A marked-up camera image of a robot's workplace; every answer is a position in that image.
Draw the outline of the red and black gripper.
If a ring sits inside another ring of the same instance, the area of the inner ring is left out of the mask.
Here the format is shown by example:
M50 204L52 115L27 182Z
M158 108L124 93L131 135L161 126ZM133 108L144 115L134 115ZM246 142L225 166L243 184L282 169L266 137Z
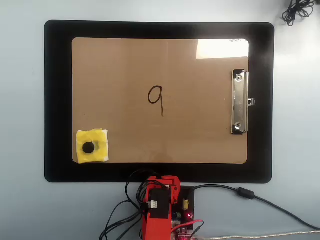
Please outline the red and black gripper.
M160 178L150 176L146 180L146 189L168 189L171 190L171 203L178 202L179 194L181 191L181 181L177 176L166 175Z

